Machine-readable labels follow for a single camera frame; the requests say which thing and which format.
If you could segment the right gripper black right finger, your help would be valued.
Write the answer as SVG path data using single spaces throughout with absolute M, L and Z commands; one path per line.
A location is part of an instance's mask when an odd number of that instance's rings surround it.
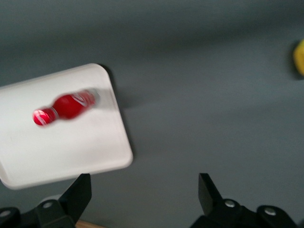
M 297 228 L 282 209 L 262 205 L 255 212 L 232 199 L 224 199 L 207 173 L 199 174 L 198 196 L 203 215 L 192 228 Z

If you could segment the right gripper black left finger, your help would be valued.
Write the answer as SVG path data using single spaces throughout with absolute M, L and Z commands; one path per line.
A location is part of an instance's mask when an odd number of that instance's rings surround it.
M 92 197 L 91 176 L 81 174 L 59 197 L 21 214 L 16 207 L 0 209 L 2 228 L 74 228 Z

